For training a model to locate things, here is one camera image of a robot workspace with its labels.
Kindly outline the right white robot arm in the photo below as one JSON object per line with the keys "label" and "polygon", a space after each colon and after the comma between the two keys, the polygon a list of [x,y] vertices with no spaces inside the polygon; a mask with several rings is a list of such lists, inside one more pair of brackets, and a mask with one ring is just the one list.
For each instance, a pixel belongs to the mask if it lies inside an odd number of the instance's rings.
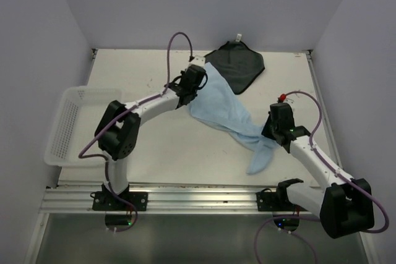
{"label": "right white robot arm", "polygon": [[270,105],[262,135],[275,140],[297,159],[319,185],[313,189],[298,178],[279,182],[272,199],[279,208],[289,210],[296,205],[311,212],[333,239],[374,226],[369,183],[354,179],[337,166],[305,127],[296,126],[289,104]]}

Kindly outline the light blue towel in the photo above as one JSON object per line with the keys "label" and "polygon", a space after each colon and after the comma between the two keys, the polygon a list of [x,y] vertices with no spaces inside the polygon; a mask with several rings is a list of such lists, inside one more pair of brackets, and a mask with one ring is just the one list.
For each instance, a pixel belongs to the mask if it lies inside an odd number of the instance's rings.
{"label": "light blue towel", "polygon": [[277,143],[262,135],[264,126],[256,125],[251,113],[231,90],[228,82],[211,63],[205,64],[207,83],[188,104],[190,115],[205,125],[227,132],[253,156],[248,175],[262,172],[270,163]]}

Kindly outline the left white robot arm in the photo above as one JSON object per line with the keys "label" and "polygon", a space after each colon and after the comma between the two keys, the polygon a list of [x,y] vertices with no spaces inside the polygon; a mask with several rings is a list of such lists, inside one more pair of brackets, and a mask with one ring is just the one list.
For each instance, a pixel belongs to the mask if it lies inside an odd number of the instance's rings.
{"label": "left white robot arm", "polygon": [[203,67],[191,64],[168,84],[165,92],[126,104],[114,100],[108,105],[95,131],[95,140],[105,156],[105,187],[109,191],[106,201],[112,208],[122,210],[128,204],[127,160],[136,146],[140,127],[163,113],[188,105],[207,79]]}

